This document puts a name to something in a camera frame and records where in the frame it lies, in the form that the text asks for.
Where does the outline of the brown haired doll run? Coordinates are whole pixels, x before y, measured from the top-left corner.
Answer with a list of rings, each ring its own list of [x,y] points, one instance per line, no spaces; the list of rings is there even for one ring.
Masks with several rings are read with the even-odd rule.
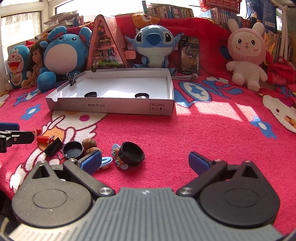
[[[29,70],[32,71],[32,75],[22,83],[22,89],[37,85],[37,78],[40,75],[40,69],[44,67],[44,48],[41,47],[40,43],[41,40],[37,41],[30,48]]]

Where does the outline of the light blue hair clip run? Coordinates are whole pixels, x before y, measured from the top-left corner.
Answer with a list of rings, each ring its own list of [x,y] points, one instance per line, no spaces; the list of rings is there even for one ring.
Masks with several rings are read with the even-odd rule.
[[[112,160],[113,160],[112,157],[102,157],[102,162],[98,169],[108,168],[111,165]]]

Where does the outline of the Stitch blue plush toy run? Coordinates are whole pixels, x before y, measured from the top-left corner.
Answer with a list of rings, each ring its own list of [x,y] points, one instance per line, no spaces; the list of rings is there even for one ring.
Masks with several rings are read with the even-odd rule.
[[[178,49],[183,36],[174,36],[170,30],[160,25],[149,25],[140,29],[132,39],[125,36],[132,49],[142,56],[141,64],[132,64],[133,68],[168,68],[168,56]]]

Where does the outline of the row of books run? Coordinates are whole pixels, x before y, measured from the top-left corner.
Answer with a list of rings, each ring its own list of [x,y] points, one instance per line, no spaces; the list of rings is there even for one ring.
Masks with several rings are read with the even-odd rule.
[[[174,6],[171,4],[147,4],[142,1],[144,14],[159,19],[187,19],[193,18],[194,13],[191,8]]]

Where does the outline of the pink triangular diorama house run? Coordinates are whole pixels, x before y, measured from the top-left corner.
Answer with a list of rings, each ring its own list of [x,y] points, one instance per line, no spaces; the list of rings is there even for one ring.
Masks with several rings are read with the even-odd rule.
[[[127,49],[126,40],[114,17],[97,15],[89,45],[87,70],[130,68],[128,59],[135,51]]]

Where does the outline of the stack of papers books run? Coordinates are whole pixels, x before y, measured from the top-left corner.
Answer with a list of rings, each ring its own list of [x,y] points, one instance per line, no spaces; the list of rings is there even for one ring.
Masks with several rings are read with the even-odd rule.
[[[83,16],[79,15],[77,11],[70,11],[60,13],[49,17],[44,25],[48,26],[43,32],[35,36],[35,39],[40,39],[45,33],[51,32],[55,27],[64,26],[66,28],[78,27],[83,23]]]

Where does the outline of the black round lid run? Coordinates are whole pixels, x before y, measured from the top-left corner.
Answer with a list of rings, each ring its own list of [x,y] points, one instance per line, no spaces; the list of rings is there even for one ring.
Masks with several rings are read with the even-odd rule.
[[[128,166],[137,166],[145,158],[144,151],[133,142],[124,142],[119,148],[118,157]]]

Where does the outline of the brown acorn near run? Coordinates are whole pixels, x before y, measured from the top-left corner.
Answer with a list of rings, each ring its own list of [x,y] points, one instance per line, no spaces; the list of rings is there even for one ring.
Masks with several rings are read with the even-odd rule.
[[[102,154],[102,150],[98,147],[91,147],[89,149],[86,150],[85,154],[86,155],[93,155],[93,154]]]

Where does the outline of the black binder clip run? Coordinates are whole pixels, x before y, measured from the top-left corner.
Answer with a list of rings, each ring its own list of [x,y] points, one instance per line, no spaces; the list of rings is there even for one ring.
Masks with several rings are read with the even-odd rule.
[[[66,74],[68,78],[68,82],[70,83],[70,86],[73,86],[76,83],[77,75],[78,75],[77,73],[74,73],[74,75],[71,77],[70,73]]]
[[[62,148],[62,146],[62,141],[59,138],[56,138],[55,140],[53,140],[53,142],[51,142],[51,144],[48,145],[48,147],[46,147],[44,153],[47,156],[51,157],[55,155]]]

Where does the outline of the red Hello Kitty blanket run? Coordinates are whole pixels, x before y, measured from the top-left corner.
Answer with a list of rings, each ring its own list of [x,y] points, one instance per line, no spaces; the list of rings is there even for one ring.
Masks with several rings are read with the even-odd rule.
[[[41,129],[64,142],[93,138],[103,154],[113,144],[137,143],[142,164],[123,171],[115,165],[95,172],[114,189],[171,187],[195,177],[188,156],[196,151],[230,164],[253,161],[280,197],[275,226],[295,229],[295,85],[262,88],[254,93],[231,83],[225,47],[230,32],[203,18],[161,20],[172,33],[200,42],[200,75],[193,82],[173,82],[171,116],[50,111],[46,93],[17,89],[1,101],[1,121],[22,130]]]

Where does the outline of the blue patterned hair clip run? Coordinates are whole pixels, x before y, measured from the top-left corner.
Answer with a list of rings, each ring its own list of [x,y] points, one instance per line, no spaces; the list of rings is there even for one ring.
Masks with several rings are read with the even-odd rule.
[[[113,156],[116,166],[118,168],[123,169],[123,170],[128,169],[128,165],[126,163],[124,163],[119,157],[120,146],[118,144],[114,144],[111,149],[112,149],[111,153],[112,153],[112,156]]]

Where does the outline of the Doraemon plush toy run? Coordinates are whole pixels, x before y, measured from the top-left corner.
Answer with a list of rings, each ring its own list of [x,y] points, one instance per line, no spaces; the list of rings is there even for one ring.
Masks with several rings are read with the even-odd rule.
[[[30,50],[25,45],[17,45],[9,52],[6,68],[9,76],[6,90],[18,89],[32,76],[29,70]]]

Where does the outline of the blue cardboard box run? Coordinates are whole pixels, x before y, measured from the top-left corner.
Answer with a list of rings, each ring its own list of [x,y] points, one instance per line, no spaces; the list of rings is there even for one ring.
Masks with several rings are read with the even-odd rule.
[[[246,0],[247,18],[255,18],[267,30],[277,32],[276,8],[269,0]]]

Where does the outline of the red plastic basket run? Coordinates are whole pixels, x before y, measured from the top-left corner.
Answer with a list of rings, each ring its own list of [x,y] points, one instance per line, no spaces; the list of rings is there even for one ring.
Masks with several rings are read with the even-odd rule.
[[[201,8],[220,8],[227,11],[232,11],[234,13],[240,13],[240,3],[239,0],[198,0],[199,6]]]

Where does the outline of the blue round mouse plush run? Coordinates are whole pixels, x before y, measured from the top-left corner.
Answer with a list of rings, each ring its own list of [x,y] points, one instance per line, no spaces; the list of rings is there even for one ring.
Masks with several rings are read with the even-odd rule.
[[[88,27],[82,27],[76,35],[68,33],[66,27],[58,26],[48,34],[46,41],[40,42],[44,49],[44,67],[37,78],[40,91],[56,88],[59,82],[72,79],[84,70],[91,35]]]

